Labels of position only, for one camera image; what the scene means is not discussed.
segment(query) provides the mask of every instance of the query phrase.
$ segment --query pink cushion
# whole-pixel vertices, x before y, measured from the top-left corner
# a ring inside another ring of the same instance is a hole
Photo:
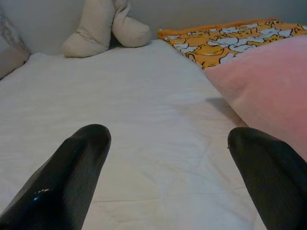
[[[307,35],[247,51],[204,71],[249,125],[307,161]]]

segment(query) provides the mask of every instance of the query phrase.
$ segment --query stuffed toy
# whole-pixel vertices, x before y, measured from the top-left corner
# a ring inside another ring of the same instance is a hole
[[[129,0],[85,0],[79,28],[62,45],[67,58],[85,58],[109,49],[111,32],[125,47],[145,46],[149,26],[128,17]]]

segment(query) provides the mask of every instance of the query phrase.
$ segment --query cartoon print fabric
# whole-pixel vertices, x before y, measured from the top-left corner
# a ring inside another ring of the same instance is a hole
[[[203,69],[224,63],[246,50],[297,35],[307,35],[307,25],[277,19],[158,32],[160,39]]]

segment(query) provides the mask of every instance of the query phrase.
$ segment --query mattress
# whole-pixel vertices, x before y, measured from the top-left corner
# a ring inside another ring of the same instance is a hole
[[[65,138],[98,123],[112,144],[83,229],[265,229],[227,149],[241,122],[164,41],[32,55],[0,81],[0,211]]]

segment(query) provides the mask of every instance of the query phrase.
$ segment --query wall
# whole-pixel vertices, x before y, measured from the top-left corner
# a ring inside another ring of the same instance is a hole
[[[130,15],[160,28],[280,18],[307,24],[307,0],[130,0]],[[77,28],[83,0],[0,0],[32,52],[57,53]]]

